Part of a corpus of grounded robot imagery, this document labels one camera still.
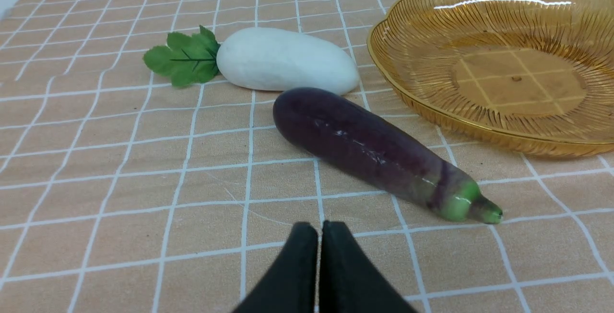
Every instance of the white radish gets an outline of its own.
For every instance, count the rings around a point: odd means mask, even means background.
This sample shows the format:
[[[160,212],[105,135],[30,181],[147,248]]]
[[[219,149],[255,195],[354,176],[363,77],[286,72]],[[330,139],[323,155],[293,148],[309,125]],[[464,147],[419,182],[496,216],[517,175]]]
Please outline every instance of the white radish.
[[[360,82],[356,63],[339,46],[270,27],[233,33],[221,44],[216,62],[230,83],[253,90],[311,87],[344,95]]]

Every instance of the radish leaf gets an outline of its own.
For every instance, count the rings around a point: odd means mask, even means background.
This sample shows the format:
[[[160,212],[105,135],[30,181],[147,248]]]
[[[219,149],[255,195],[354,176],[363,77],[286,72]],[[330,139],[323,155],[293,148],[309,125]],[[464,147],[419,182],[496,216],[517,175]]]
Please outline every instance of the radish leaf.
[[[191,36],[172,32],[166,46],[154,46],[143,55],[147,68],[163,77],[170,77],[173,86],[206,83],[219,73],[215,58],[220,44],[215,35],[200,25]]]

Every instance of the green eggplant calyx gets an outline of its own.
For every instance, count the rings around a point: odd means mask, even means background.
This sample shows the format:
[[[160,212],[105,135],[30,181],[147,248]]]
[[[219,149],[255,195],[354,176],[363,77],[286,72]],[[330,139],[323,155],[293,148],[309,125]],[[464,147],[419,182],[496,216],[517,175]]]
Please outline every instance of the green eggplant calyx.
[[[476,183],[471,183],[456,195],[448,197],[440,213],[449,221],[471,219],[487,225],[497,225],[503,219],[501,208],[486,199]]]
[[[487,225],[498,225],[503,220],[503,211],[497,204],[480,195],[471,204],[467,217]]]

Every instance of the white grid line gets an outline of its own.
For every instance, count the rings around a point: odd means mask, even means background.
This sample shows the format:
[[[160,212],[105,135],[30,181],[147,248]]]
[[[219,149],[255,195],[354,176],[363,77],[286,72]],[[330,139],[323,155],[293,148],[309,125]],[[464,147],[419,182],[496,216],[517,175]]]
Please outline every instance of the white grid line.
[[[467,145],[468,143],[457,143],[456,145]],[[445,145],[435,145],[432,147],[428,147],[429,149],[438,149],[443,148]],[[264,164],[278,164],[278,163],[294,163],[294,162],[309,162],[313,161],[314,158],[295,158],[291,160],[270,160],[264,162],[253,162],[252,166],[259,166]],[[192,167],[188,168],[188,172],[200,172],[200,171],[212,171],[219,169],[232,169],[232,168],[243,168],[247,167],[247,163],[238,163],[238,164],[224,164],[219,166],[208,166],[208,167]],[[583,171],[572,171],[572,172],[562,172],[555,174],[543,174],[539,175],[537,178],[555,178],[555,177],[570,177],[576,175],[590,175],[590,174],[598,174],[598,173],[611,173],[613,170],[610,168],[599,168],[599,169],[587,169]],[[177,174],[180,173],[180,169],[166,169],[160,171],[147,171],[147,172],[131,172],[131,173],[121,173],[119,177],[139,177],[139,176],[147,176],[147,175],[160,175],[160,174]],[[100,180],[105,178],[112,178],[113,175],[94,175],[88,177],[75,177],[75,178],[65,178],[65,179],[57,179],[53,180],[56,184],[65,184],[70,182],[83,182],[90,180]],[[494,180],[478,180],[478,184],[488,185],[488,184],[506,184],[511,182],[523,182],[523,181],[533,181],[537,180],[536,177],[517,177],[517,178],[501,178]],[[28,187],[37,187],[37,186],[45,186],[49,182],[35,182],[31,184],[15,184],[15,185],[4,185],[0,186],[0,189],[16,189],[16,188],[28,188]]]
[[[373,64],[359,65],[358,67],[359,68],[374,68],[375,65]],[[228,83],[228,81],[227,80],[215,80],[215,81],[208,82],[207,85],[220,84],[220,83]],[[171,83],[158,83],[158,84],[154,84],[152,88],[167,88],[169,86],[171,86]],[[22,100],[31,100],[31,99],[42,99],[46,95],[48,95],[49,97],[63,97],[63,96],[96,94],[99,91],[102,93],[111,93],[111,92],[126,92],[128,90],[144,90],[148,88],[149,88],[148,85],[133,85],[133,86],[123,86],[120,88],[101,88],[101,89],[96,89],[96,90],[82,90],[79,92],[49,93],[49,94],[37,94],[37,95],[18,95],[18,96],[11,96],[11,97],[0,97],[0,103],[4,101],[22,101]],[[375,93],[385,93],[385,92],[391,92],[391,91],[392,91],[392,88],[386,88],[386,89],[380,89],[380,90],[370,90],[365,93],[375,94]]]
[[[254,26],[258,27],[258,7],[260,0],[255,0]],[[254,110],[256,92],[252,90],[252,104],[249,110],[249,139],[248,139],[248,173],[245,180],[245,202],[243,205],[243,218],[241,219],[241,277],[239,283],[239,300],[247,296],[247,273],[248,273],[248,220],[249,205],[252,200],[252,167],[254,164]]]
[[[372,194],[377,194],[379,192],[368,192],[369,195]],[[329,197],[325,197],[325,199],[335,199],[335,198],[340,198],[340,197],[357,197],[358,195],[356,194],[346,194],[346,195],[335,195],[335,196],[329,196]],[[271,201],[288,201],[287,199],[272,199]],[[254,201],[252,201],[252,203],[265,203],[265,201],[262,201],[261,199],[256,199]],[[210,202],[202,202],[199,203],[198,205],[193,205],[193,204],[185,204],[185,205],[189,205],[189,206],[205,206],[205,205],[212,205],[209,204]],[[240,201],[226,201],[225,203],[227,204],[237,204],[240,205],[241,202]],[[572,215],[590,215],[590,214],[595,214],[595,213],[614,213],[614,209],[594,209],[594,210],[585,210],[585,211],[578,211],[578,212],[574,212],[572,213]],[[560,213],[560,214],[556,214],[556,215],[540,215],[540,216],[531,216],[531,217],[520,217],[518,219],[514,219],[514,220],[507,220],[504,221],[502,224],[508,225],[508,224],[514,224],[514,223],[521,223],[524,221],[536,221],[536,220],[553,220],[553,219],[563,219],[565,217],[569,217],[570,214],[568,213]],[[413,233],[419,233],[419,232],[435,232],[435,231],[440,231],[440,230],[460,230],[460,229],[477,229],[477,228],[489,228],[489,226],[480,224],[480,223],[475,223],[475,224],[449,224],[449,225],[438,225],[438,226],[426,226],[426,227],[417,227],[417,228],[408,228],[408,226],[405,225],[405,227],[407,229],[403,229],[403,230],[381,230],[381,231],[374,231],[374,232],[355,232],[353,233],[354,237],[371,237],[371,236],[382,236],[382,235],[401,235],[401,234],[406,234],[407,232],[413,234]],[[283,245],[285,243],[285,241],[277,241],[277,242],[273,242],[273,243],[260,243],[257,245],[248,245],[247,249],[248,250],[252,250],[252,249],[264,249],[264,248],[271,248],[271,247],[279,247],[280,245]],[[186,260],[186,259],[194,259],[194,258],[204,258],[207,256],[213,256],[213,255],[220,255],[220,254],[236,254],[236,253],[240,253],[241,252],[241,247],[235,247],[235,248],[224,248],[221,250],[213,250],[213,251],[204,251],[204,252],[196,252],[196,253],[189,253],[189,254],[183,254],[183,255],[176,255],[176,256],[167,256],[166,258],[164,258],[163,260],[161,260],[160,258],[152,258],[152,259],[146,259],[146,260],[138,260],[138,261],[127,261],[127,262],[123,262],[123,263],[114,263],[114,264],[109,264],[109,265],[100,265],[100,266],[96,266],[96,267],[86,267],[85,269],[68,269],[68,270],[63,270],[63,271],[55,271],[55,272],[44,272],[44,273],[39,273],[39,274],[29,274],[29,275],[23,275],[23,276],[15,276],[15,277],[9,277],[6,278],[6,282],[19,282],[22,280],[31,280],[31,279],[38,279],[38,278],[52,278],[52,277],[57,277],[57,276],[65,276],[67,274],[78,274],[81,271],[85,271],[85,272],[92,272],[92,271],[103,271],[106,269],[119,269],[119,268],[125,268],[125,267],[137,267],[140,265],[149,265],[149,264],[154,264],[154,263],[159,263],[160,261],[164,261],[165,263],[169,262],[169,261],[177,261],[177,260]],[[604,273],[604,272],[599,272],[596,274],[589,274],[589,276],[599,276],[598,278],[606,278],[608,276],[608,273]],[[561,278],[576,278],[578,275],[576,276],[565,276],[565,277],[561,277]],[[519,285],[522,287],[523,284],[527,284],[527,283],[531,283],[531,282],[535,282],[535,281],[527,281],[527,282],[519,282]],[[511,286],[512,283],[509,284],[504,284],[505,286],[509,286],[509,289],[513,289],[513,287]],[[435,293],[427,293],[426,296],[433,296],[436,295],[437,293],[451,293],[457,290],[450,290],[450,291],[441,291],[441,292],[435,292]],[[414,300],[420,300],[420,297],[414,297],[411,299],[412,301]]]
[[[180,0],[177,5],[177,12],[175,14],[175,17],[173,18],[173,24],[171,25],[171,31],[175,29],[175,24],[177,23],[177,14],[179,10],[181,9],[181,5],[183,4],[183,2],[184,0]],[[181,192],[184,181],[186,179],[186,173],[187,173],[186,169],[188,167],[188,163],[190,162],[190,158],[191,158],[191,151],[192,151],[192,146],[194,143],[194,134],[195,134],[195,129],[196,129],[198,110],[201,107],[203,95],[204,95],[204,84],[200,86],[197,105],[195,108],[193,108],[194,112],[192,113],[192,118],[191,118],[190,136],[188,139],[188,145],[186,149],[186,158],[184,159],[184,164],[182,165],[181,174],[177,182],[177,187],[175,188],[175,193],[173,194],[173,202],[171,203],[171,208],[169,208],[168,217],[166,220],[166,226],[164,228],[164,236],[162,237],[162,249],[160,250],[160,259],[162,259],[162,261],[160,261],[160,264],[158,265],[158,277],[156,280],[155,293],[153,294],[153,302],[152,302],[152,310],[151,310],[152,313],[157,313],[158,307],[160,306],[160,294],[162,293],[162,283],[164,281],[164,269],[165,269],[165,263],[163,259],[166,257],[166,253],[168,251],[168,239],[170,238],[170,234],[171,234],[171,226],[173,226],[173,217],[175,216],[175,208],[177,207],[177,202],[179,200],[179,193]]]

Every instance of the plate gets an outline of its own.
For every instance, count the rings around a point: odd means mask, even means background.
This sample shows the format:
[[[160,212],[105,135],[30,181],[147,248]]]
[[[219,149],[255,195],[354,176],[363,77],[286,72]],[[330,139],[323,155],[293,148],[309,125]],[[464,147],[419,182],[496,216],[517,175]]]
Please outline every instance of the plate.
[[[398,0],[367,38],[404,103],[511,151],[614,151],[614,0]]]

